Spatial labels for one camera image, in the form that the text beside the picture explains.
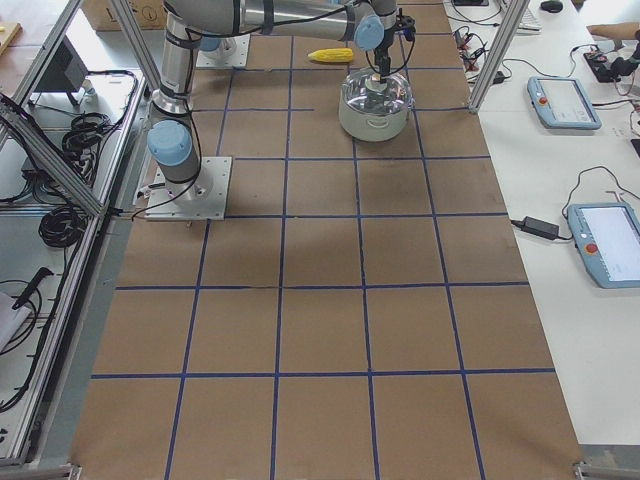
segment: cardboard box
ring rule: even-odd
[[[130,0],[133,14],[145,30],[162,30],[167,24],[167,12],[162,0]],[[82,11],[96,32],[120,30],[109,0],[85,0]]]

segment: tablet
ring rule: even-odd
[[[547,128],[597,130],[602,126],[577,79],[531,77],[527,90],[540,121]]]
[[[570,205],[576,248],[602,288],[640,287],[640,224],[626,203]]]

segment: blue joint cap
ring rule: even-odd
[[[213,52],[217,50],[222,43],[222,39],[214,37],[202,37],[200,42],[200,50],[203,52]]]
[[[377,15],[367,15],[358,24],[353,41],[358,48],[368,51],[376,48],[384,39],[384,26]]]
[[[159,164],[176,167],[189,158],[193,142],[184,125],[175,120],[163,120],[149,131],[147,147]]]

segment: wooden block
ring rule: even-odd
[[[9,46],[13,37],[20,31],[20,24],[16,22],[0,22],[0,55]]]

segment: white table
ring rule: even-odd
[[[507,57],[528,60],[548,74],[568,74],[570,50],[593,40],[570,2],[564,3],[561,13],[549,14],[538,9],[540,0],[532,0],[530,9],[542,23],[542,34],[516,36]],[[470,18],[495,11],[458,8]],[[454,29],[461,25],[451,23]],[[496,30],[470,27],[484,40]],[[596,82],[582,58],[584,51],[574,53],[574,77],[591,100],[620,99],[611,84]],[[578,172],[594,165],[608,166],[623,186],[640,193],[640,158],[629,142],[629,105],[599,110],[603,126],[595,132],[547,130],[526,93],[527,79],[537,74],[522,63],[507,65],[513,78],[490,89],[479,115],[511,218],[544,219],[567,234],[561,208]],[[614,189],[605,172],[589,172],[572,203],[615,201],[605,193]],[[640,202],[628,201],[640,212]],[[578,441],[640,445],[640,289],[596,287],[573,243],[548,242],[522,232],[516,238]]]

